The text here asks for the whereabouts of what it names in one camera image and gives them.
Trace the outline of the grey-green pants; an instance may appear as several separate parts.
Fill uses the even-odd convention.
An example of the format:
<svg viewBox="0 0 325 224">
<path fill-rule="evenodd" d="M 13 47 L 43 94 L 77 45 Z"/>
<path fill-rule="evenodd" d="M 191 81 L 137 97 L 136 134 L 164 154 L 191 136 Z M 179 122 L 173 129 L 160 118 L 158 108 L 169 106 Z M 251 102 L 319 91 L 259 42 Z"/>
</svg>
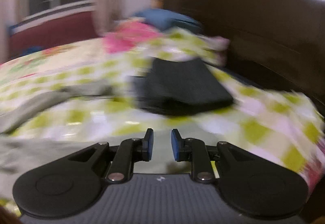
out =
<svg viewBox="0 0 325 224">
<path fill-rule="evenodd" d="M 97 142 L 107 140 L 117 144 L 139 133 L 127 133 L 121 137 L 105 136 L 106 124 L 102 114 L 96 114 L 88 125 L 81 127 L 81 134 L 90 135 L 86 142 L 58 141 L 43 139 L 16 139 L 8 136 L 8 131 L 43 113 L 45 110 L 62 104 L 74 97 L 110 98 L 114 94 L 112 86 L 105 80 L 82 85 L 73 85 L 59 90 L 41 93 L 21 106 L 1 115 L 1 180 L 13 182 L 25 172 L 45 165 L 66 155 L 80 151 Z"/>
</svg>

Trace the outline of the black folded garment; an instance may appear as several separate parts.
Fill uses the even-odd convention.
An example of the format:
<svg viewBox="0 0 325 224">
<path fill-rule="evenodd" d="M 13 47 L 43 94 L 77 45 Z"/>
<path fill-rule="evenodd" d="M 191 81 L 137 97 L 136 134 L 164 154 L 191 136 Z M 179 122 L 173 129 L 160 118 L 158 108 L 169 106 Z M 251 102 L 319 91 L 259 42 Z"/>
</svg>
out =
<svg viewBox="0 0 325 224">
<path fill-rule="evenodd" d="M 233 96 L 199 58 L 173 62 L 156 58 L 145 76 L 132 80 L 137 105 L 164 116 L 188 116 L 229 107 Z"/>
</svg>

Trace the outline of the maroon window bench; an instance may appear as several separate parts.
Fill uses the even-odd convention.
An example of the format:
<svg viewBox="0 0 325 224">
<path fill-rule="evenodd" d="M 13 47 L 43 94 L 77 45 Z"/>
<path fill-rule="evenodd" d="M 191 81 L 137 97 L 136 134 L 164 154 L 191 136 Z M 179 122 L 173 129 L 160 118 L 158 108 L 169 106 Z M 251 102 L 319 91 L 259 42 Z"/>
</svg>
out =
<svg viewBox="0 0 325 224">
<path fill-rule="evenodd" d="M 93 13 L 80 12 L 52 19 L 37 26 L 22 30 L 9 37 L 8 58 L 19 57 L 34 46 L 44 49 L 70 44 L 77 41 L 98 38 L 95 31 Z"/>
</svg>

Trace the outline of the pink floral blanket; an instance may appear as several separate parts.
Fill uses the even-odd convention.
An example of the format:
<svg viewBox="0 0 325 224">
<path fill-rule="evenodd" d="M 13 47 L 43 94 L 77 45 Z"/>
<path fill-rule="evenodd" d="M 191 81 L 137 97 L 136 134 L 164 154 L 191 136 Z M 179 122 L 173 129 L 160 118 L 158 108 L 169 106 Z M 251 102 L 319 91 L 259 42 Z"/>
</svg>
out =
<svg viewBox="0 0 325 224">
<path fill-rule="evenodd" d="M 104 48 L 109 54 L 129 51 L 141 42 L 162 37 L 158 29 L 140 21 L 124 21 L 104 38 Z"/>
</svg>

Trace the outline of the dark wooden headboard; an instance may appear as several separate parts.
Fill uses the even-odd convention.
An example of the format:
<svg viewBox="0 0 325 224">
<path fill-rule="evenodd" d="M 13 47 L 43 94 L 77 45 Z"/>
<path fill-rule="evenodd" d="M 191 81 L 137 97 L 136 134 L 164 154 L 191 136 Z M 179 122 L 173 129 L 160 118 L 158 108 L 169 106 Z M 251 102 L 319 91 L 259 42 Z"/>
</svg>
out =
<svg viewBox="0 0 325 224">
<path fill-rule="evenodd" d="M 324 0 L 164 0 L 164 8 L 231 41 L 230 69 L 324 106 Z"/>
</svg>

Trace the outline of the blue pillow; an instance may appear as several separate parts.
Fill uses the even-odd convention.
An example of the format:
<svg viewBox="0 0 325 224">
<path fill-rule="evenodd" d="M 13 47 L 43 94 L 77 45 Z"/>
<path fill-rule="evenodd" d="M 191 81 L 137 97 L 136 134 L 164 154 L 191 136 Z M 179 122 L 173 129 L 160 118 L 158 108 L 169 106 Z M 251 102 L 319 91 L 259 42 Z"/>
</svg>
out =
<svg viewBox="0 0 325 224">
<path fill-rule="evenodd" d="M 151 25 L 160 31 L 167 31 L 171 28 L 178 27 L 186 29 L 194 34 L 202 32 L 202 25 L 200 22 L 189 16 L 172 12 L 170 10 L 147 8 L 134 13 L 132 16 L 143 18 L 146 24 Z"/>
</svg>

